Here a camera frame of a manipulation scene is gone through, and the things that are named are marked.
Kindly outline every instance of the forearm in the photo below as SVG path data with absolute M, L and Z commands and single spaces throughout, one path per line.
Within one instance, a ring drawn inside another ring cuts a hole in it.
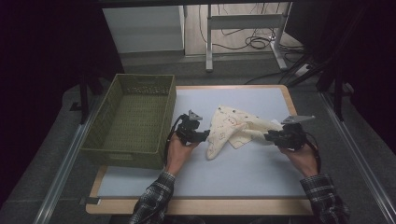
M 166 207 L 173 195 L 174 184 L 173 175 L 161 173 L 134 206 L 130 223 L 162 223 Z
M 328 175 L 311 176 L 301 184 L 319 223 L 349 223 L 349 208 L 337 194 Z

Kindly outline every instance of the person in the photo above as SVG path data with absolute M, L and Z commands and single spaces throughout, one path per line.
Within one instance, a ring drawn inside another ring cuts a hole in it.
M 134 207 L 129 223 L 185 223 L 205 224 L 196 216 L 179 216 L 169 218 L 165 215 L 166 207 L 173 196 L 175 179 L 183 164 L 188 160 L 193 149 L 199 143 L 183 145 L 173 134 L 170 139 L 167 165 L 158 179 L 154 181 L 140 197 Z M 337 194 L 329 175 L 318 173 L 317 160 L 312 148 L 305 144 L 297 151 L 279 148 L 292 164 L 304 175 L 301 180 L 304 192 L 311 202 L 317 223 L 348 223 L 350 211 Z

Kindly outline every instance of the green woven basket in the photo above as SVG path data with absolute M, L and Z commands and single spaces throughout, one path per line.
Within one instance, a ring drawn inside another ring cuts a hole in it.
M 175 76 L 117 74 L 80 150 L 99 165 L 163 168 Z

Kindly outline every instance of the crumpled fabric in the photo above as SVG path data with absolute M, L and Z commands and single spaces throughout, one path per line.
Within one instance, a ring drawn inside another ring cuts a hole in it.
M 248 112 L 220 105 L 211 121 L 206 157 L 215 159 L 227 141 L 235 149 L 255 138 L 265 141 L 264 134 L 268 130 L 280 131 L 282 125 L 276 120 L 259 119 Z

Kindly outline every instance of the plaid shirt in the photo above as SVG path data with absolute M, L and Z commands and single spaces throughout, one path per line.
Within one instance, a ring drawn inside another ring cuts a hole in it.
M 165 216 L 166 207 L 173 195 L 174 184 L 175 177 L 162 172 L 134 206 L 134 213 L 129 223 L 205 224 L 197 216 Z M 301 180 L 301 184 L 311 202 L 317 223 L 348 223 L 349 208 L 337 195 L 328 175 L 311 176 Z

